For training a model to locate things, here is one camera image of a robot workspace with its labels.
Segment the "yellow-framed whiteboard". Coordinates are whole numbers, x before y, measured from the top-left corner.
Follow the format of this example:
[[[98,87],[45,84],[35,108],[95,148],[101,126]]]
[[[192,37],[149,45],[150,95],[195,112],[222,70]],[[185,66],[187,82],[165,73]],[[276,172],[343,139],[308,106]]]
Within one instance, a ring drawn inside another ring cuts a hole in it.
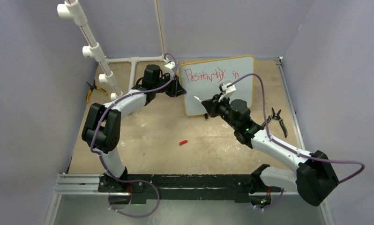
[[[236,56],[215,60],[205,60],[182,64],[179,68],[181,86],[187,91],[184,97],[187,116],[198,116],[206,113],[200,100],[212,99],[220,93],[219,85],[223,82],[234,82],[244,75],[254,72],[253,55]]]

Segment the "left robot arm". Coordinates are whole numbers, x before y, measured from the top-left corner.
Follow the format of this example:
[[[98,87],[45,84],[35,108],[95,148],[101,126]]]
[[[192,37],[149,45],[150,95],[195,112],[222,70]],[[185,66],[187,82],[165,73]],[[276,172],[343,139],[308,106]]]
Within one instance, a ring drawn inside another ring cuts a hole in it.
[[[166,63],[164,69],[149,64],[143,77],[127,94],[104,105],[94,103],[90,106],[82,130],[82,140],[88,144],[92,153],[97,154],[105,169],[100,180],[102,187],[113,188],[117,192],[127,188],[127,168],[117,150],[121,121],[149,104],[157,94],[165,93],[171,98],[186,94],[176,70],[175,62]]]

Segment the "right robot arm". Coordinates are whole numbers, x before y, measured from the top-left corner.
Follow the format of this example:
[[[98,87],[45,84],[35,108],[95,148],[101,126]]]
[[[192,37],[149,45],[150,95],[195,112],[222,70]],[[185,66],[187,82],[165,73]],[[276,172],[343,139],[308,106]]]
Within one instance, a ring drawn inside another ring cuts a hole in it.
[[[297,192],[312,206],[319,206],[339,185],[339,179],[327,157],[321,151],[311,153],[290,145],[254,122],[244,100],[212,99],[201,101],[209,117],[219,116],[234,130],[237,141],[281,162],[287,168],[278,169],[262,164],[252,174],[250,193],[280,188]]]

